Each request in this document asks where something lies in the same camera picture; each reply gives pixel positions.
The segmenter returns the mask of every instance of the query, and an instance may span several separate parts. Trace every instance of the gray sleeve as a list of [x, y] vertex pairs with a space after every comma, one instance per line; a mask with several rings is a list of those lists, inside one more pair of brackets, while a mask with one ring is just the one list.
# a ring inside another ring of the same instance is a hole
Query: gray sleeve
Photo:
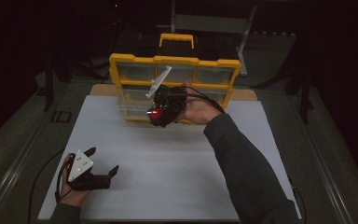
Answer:
[[286, 198], [269, 162], [228, 114], [211, 120], [204, 134], [242, 223], [299, 222], [295, 205]]
[[51, 224], [74, 224], [80, 223], [80, 207], [58, 203], [51, 215]]

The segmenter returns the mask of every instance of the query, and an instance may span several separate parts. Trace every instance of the red light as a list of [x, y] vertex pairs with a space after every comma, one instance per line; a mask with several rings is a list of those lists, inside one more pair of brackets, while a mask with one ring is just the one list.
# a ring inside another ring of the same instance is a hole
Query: red light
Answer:
[[151, 119], [158, 119], [159, 116], [162, 115], [162, 109], [161, 108], [154, 108], [150, 112], [148, 112]]

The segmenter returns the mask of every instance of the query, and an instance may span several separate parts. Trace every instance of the black cable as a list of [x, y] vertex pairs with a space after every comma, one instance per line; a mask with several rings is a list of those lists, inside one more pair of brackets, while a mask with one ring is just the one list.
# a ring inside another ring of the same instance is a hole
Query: black cable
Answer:
[[68, 195], [71, 191], [72, 191], [72, 189], [68, 190], [68, 192], [66, 192], [66, 194], [64, 194], [64, 195], [60, 198], [60, 200], [63, 199], [66, 195]]
[[30, 224], [31, 223], [31, 211], [32, 211], [32, 199], [33, 199], [33, 195], [34, 195], [34, 187], [36, 185], [37, 179], [39, 178], [40, 174], [42, 173], [42, 171], [45, 169], [45, 167], [58, 155], [60, 155], [61, 153], [63, 153], [64, 149], [61, 149], [60, 151], [56, 152], [50, 159], [48, 159], [48, 161], [42, 166], [42, 168], [40, 168], [39, 172], [37, 173], [36, 179], [34, 180], [34, 183], [32, 184], [31, 187], [31, 192], [30, 192], [30, 197], [29, 197], [29, 201], [28, 201], [28, 218], [27, 218], [27, 223]]
[[56, 191], [55, 191], [55, 199], [56, 199], [56, 202], [58, 203], [60, 201], [60, 183], [61, 183], [61, 177], [62, 177], [62, 172], [63, 170], [65, 169], [65, 167], [68, 166], [68, 164], [70, 163], [71, 161], [66, 161], [63, 163], [62, 167], [61, 167], [61, 170], [58, 172], [58, 176], [57, 176], [57, 185], [56, 185]]
[[307, 223], [307, 209], [305, 208], [305, 203], [304, 203], [304, 199], [303, 199], [303, 197], [302, 197], [302, 195], [301, 195], [301, 193], [300, 193], [300, 190], [298, 189], [298, 187], [295, 185], [295, 183], [293, 182], [293, 180], [290, 178], [290, 177], [288, 177], [289, 178], [289, 182], [290, 182], [290, 185], [292, 186], [292, 189], [293, 189], [293, 193], [295, 194], [295, 198], [297, 199], [297, 197], [296, 197], [296, 194], [299, 196], [299, 198], [300, 198], [300, 201], [301, 201], [301, 205], [302, 205], [302, 207], [303, 207], [303, 220], [304, 220], [304, 224], [306, 224]]
[[188, 86], [180, 86], [181, 89], [191, 89], [192, 91], [195, 91], [197, 92], [198, 94], [202, 95], [202, 96], [205, 96], [205, 97], [208, 97], [206, 96], [205, 94], [203, 94], [202, 92], [200, 91], [197, 91], [196, 89], [192, 88], [192, 87], [188, 87]]
[[219, 110], [221, 113], [225, 114], [225, 110], [222, 108], [222, 106], [220, 106], [220, 104], [218, 104], [215, 100], [210, 99], [208, 96], [205, 95], [197, 95], [197, 94], [192, 94], [192, 93], [175, 93], [175, 94], [167, 94], [165, 95], [165, 97], [171, 97], [171, 96], [191, 96], [191, 97], [197, 97], [200, 98], [202, 100], [207, 101], [208, 103], [210, 103], [214, 108], [216, 108], [217, 110]]
[[108, 77], [109, 75], [110, 75], [110, 71], [108, 68], [106, 71], [106, 74], [104, 75], [104, 79], [101, 81], [101, 84], [104, 84], [104, 82], [109, 79], [109, 77]]

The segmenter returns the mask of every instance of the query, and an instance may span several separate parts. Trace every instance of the yellow handle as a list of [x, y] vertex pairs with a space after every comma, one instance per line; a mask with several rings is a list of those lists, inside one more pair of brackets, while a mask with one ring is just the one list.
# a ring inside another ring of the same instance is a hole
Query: yellow handle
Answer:
[[159, 38], [159, 46], [161, 47], [163, 40], [190, 41], [191, 48], [194, 48], [193, 35], [177, 35], [177, 34], [161, 34]]

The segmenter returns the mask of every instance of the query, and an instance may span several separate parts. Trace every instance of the table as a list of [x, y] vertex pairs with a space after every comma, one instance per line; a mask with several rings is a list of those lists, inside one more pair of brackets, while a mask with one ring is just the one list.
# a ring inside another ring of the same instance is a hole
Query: table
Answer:
[[[262, 105], [255, 100], [252, 91], [237, 92], [246, 93], [247, 97], [233, 94], [236, 101], [230, 101], [228, 114], [263, 152], [286, 196], [295, 202]], [[202, 133], [204, 126], [178, 123], [163, 129], [148, 123], [127, 122], [116, 110], [114, 93], [113, 85], [94, 86], [62, 156], [63, 160], [69, 152], [96, 147], [96, 153], [90, 157], [94, 161], [92, 172], [95, 175], [105, 175], [114, 166], [120, 166], [110, 189], [91, 193], [83, 205], [81, 218], [237, 221], [225, 179]], [[245, 98], [251, 101], [238, 101]], [[56, 176], [39, 219], [49, 219], [54, 210]]]

